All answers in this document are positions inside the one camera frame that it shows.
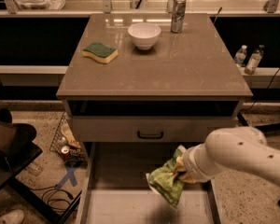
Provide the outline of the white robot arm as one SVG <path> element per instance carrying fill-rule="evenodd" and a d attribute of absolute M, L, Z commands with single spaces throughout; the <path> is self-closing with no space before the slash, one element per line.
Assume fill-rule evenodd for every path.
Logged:
<path fill-rule="evenodd" d="M 218 129 L 202 144 L 187 149 L 174 168 L 190 183 L 206 182 L 228 170 L 256 175 L 280 187 L 280 150 L 269 147 L 254 127 Z"/>

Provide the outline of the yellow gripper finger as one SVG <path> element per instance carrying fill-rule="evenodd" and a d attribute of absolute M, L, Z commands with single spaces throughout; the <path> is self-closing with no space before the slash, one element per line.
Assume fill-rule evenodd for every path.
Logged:
<path fill-rule="evenodd" d="M 174 166 L 174 172 L 175 173 L 183 173 L 186 172 L 186 167 L 184 165 L 184 160 L 182 156 L 179 156 L 175 160 L 175 166 Z"/>
<path fill-rule="evenodd" d="M 178 177 L 178 179 L 184 183 L 195 184 L 196 180 L 189 174 L 183 174 Z"/>

